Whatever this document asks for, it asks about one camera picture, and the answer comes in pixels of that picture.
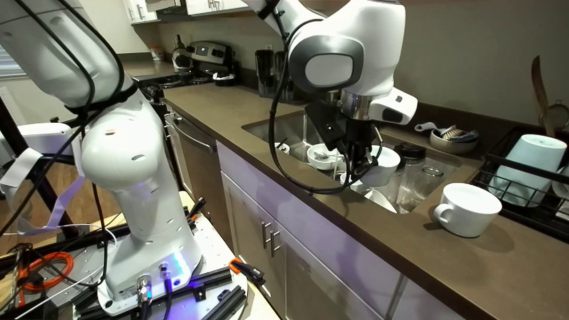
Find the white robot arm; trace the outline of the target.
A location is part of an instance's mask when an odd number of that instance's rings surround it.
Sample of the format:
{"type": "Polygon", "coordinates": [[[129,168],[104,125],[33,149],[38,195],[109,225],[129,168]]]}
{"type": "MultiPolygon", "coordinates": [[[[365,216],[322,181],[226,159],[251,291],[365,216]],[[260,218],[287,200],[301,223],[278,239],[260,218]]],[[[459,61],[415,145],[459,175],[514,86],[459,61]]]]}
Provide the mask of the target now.
{"type": "MultiPolygon", "coordinates": [[[[299,88],[363,97],[365,124],[411,120],[418,99],[394,85],[406,28],[399,0],[351,0],[331,15],[299,0],[242,1],[285,37],[287,70],[299,88]]],[[[127,216],[130,234],[111,250],[98,285],[102,305],[122,314],[141,291],[162,294],[164,261],[187,280],[202,250],[175,189],[161,118],[82,3],[0,0],[0,44],[41,90],[86,118],[81,168],[116,195],[127,216]]]]}

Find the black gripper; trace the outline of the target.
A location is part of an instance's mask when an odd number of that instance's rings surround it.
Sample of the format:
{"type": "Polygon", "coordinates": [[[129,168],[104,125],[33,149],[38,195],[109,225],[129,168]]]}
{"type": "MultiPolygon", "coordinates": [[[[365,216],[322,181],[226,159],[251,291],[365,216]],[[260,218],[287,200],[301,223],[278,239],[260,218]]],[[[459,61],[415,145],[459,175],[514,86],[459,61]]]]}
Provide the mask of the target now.
{"type": "Polygon", "coordinates": [[[353,168],[365,168],[378,163],[372,143],[378,140],[374,120],[358,120],[346,115],[338,106],[324,101],[312,101],[306,115],[330,149],[338,149],[353,168]]]}

